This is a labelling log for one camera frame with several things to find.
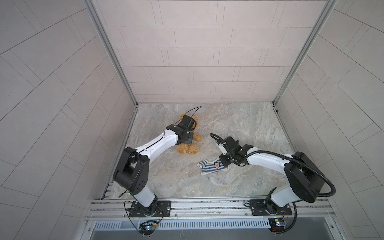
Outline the blue white striped knit sweater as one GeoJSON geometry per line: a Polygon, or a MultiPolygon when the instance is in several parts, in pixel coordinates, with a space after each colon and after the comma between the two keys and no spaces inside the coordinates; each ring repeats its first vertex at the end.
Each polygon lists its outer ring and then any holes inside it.
{"type": "Polygon", "coordinates": [[[197,167],[201,169],[201,175],[208,175],[212,173],[217,173],[217,172],[223,172],[223,171],[228,171],[229,167],[225,167],[223,163],[217,159],[215,161],[209,162],[207,160],[203,160],[199,163],[197,163],[197,167]]]}

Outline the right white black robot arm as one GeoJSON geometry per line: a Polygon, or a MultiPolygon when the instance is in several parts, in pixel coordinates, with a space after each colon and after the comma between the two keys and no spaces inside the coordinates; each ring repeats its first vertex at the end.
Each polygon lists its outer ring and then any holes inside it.
{"type": "Polygon", "coordinates": [[[235,164],[239,167],[255,165],[284,174],[288,184],[272,189],[262,207],[270,215],[278,214],[278,209],[290,203],[305,201],[313,203],[326,183],[325,176],[313,162],[301,152],[282,155],[260,150],[252,145],[240,146],[232,137],[222,139],[211,134],[222,154],[219,156],[224,167],[235,164]]]}

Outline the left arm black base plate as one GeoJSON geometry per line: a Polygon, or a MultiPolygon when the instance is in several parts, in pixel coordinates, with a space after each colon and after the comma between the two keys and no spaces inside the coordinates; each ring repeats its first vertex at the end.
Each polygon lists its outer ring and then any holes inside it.
{"type": "Polygon", "coordinates": [[[135,201],[133,203],[129,202],[128,205],[125,206],[125,209],[131,218],[161,218],[170,216],[171,204],[171,201],[156,201],[154,204],[145,208],[140,203],[135,201]]]}

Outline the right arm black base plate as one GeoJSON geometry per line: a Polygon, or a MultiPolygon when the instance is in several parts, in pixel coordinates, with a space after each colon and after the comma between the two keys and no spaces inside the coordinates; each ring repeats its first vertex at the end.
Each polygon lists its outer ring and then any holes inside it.
{"type": "Polygon", "coordinates": [[[293,214],[290,205],[279,207],[272,201],[249,200],[245,206],[251,209],[253,216],[290,216],[293,214]]]}

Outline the brown teddy bear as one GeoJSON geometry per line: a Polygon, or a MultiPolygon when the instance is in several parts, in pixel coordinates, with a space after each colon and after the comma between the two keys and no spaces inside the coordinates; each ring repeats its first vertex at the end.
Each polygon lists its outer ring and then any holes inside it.
{"type": "Polygon", "coordinates": [[[177,145],[177,152],[181,155],[186,155],[186,154],[195,155],[195,154],[197,154],[200,147],[197,144],[195,144],[195,142],[200,143],[203,140],[203,137],[197,133],[197,129],[200,125],[200,119],[199,119],[199,117],[192,117],[192,118],[196,121],[196,123],[194,125],[195,129],[192,131],[194,133],[193,141],[191,144],[181,143],[180,145],[177,145]]]}

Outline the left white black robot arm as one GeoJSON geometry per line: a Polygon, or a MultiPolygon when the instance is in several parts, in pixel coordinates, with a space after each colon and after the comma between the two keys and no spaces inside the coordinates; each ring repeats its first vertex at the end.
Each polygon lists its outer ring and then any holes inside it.
{"type": "Polygon", "coordinates": [[[196,124],[169,125],[163,133],[137,148],[126,147],[113,174],[113,180],[144,208],[156,205],[157,196],[147,187],[150,164],[170,147],[190,144],[196,124]]]}

